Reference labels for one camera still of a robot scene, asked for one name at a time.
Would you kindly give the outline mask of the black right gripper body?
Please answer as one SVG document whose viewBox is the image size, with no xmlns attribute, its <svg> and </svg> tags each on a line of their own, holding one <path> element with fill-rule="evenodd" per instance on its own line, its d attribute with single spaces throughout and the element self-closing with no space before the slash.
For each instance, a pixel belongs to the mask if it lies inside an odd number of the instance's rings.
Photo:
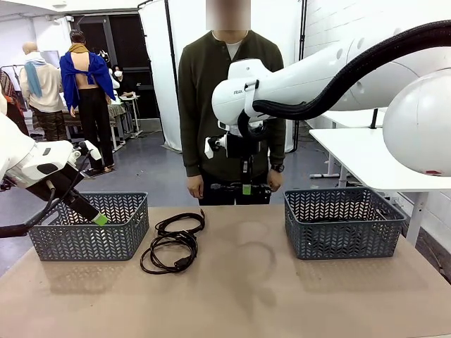
<svg viewBox="0 0 451 338">
<path fill-rule="evenodd" d="M 227 162 L 240 165 L 241 162 L 253 163 L 254 157 L 261 151 L 262 141 L 245 139 L 231 133 L 227 134 Z"/>
</svg>

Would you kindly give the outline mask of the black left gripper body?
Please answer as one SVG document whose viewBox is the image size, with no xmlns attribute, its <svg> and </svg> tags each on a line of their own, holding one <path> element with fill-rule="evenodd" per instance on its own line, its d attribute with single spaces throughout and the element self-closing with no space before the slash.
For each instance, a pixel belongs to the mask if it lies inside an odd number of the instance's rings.
<svg viewBox="0 0 451 338">
<path fill-rule="evenodd" d="M 51 189 L 47 181 L 55 188 L 54 198 L 63 197 L 65 204 L 81 204 L 85 202 L 85 197 L 75 188 L 83 181 L 85 176 L 77 168 L 66 165 L 62 170 L 56 171 L 45 177 L 42 181 L 30 186 L 27 190 L 43 201 L 48 201 L 51 196 Z"/>
</svg>

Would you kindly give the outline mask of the person's left hand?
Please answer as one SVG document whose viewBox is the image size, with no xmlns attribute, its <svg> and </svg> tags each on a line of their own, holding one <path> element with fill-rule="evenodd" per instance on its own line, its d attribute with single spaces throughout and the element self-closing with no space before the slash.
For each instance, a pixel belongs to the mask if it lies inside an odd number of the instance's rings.
<svg viewBox="0 0 451 338">
<path fill-rule="evenodd" d="M 277 192 L 283 185 L 284 179 L 283 174 L 275 171 L 269 170 L 267 175 L 267 184 L 271 188 L 272 192 Z"/>
</svg>

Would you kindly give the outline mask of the person's right hand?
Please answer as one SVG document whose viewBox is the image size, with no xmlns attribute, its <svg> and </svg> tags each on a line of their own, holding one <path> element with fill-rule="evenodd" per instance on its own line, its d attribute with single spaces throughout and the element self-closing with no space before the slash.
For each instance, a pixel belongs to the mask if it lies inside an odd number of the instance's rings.
<svg viewBox="0 0 451 338">
<path fill-rule="evenodd" d="M 187 189 L 190 195 L 196 199 L 204 198 L 204 180 L 201 175 L 187 178 Z"/>
</svg>

